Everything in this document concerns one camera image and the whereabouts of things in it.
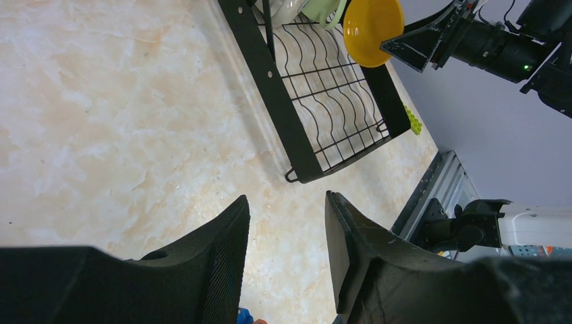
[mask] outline orange object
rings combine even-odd
[[[404,27],[398,0],[352,0],[343,18],[343,40],[357,64],[376,68],[391,58],[381,43],[403,34]]]

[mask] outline wall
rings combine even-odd
[[[448,0],[402,0],[406,24]],[[510,0],[489,1],[487,20],[502,20]],[[516,22],[528,1],[517,0]],[[572,119],[545,106],[522,84],[512,84],[450,59],[423,74],[392,59],[425,126],[442,152],[455,150],[482,198],[572,207]]]

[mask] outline green object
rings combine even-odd
[[[404,107],[405,111],[407,112],[407,116],[409,117],[409,121],[411,122],[411,130],[413,133],[415,133],[415,135],[421,134],[421,131],[423,130],[423,124],[421,124],[421,122],[417,119],[417,117],[415,117],[409,108],[407,108],[407,106]]]
[[[302,13],[311,20],[320,22],[320,26],[325,30],[331,30],[339,23],[346,2],[347,0],[309,0]],[[334,18],[326,24],[326,17],[334,11]]]

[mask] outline beige marble surface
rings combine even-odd
[[[138,258],[246,194],[241,305],[271,324],[334,317],[325,191],[390,227],[436,152],[427,130],[408,132],[335,175],[287,183],[215,0],[2,1],[0,55],[0,245]]]

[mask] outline green mug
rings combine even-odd
[[[347,0],[309,0],[302,5],[302,13],[311,20],[320,22],[320,26],[325,30],[331,30],[339,23],[346,2]],[[334,11],[334,18],[326,24],[326,17]]]

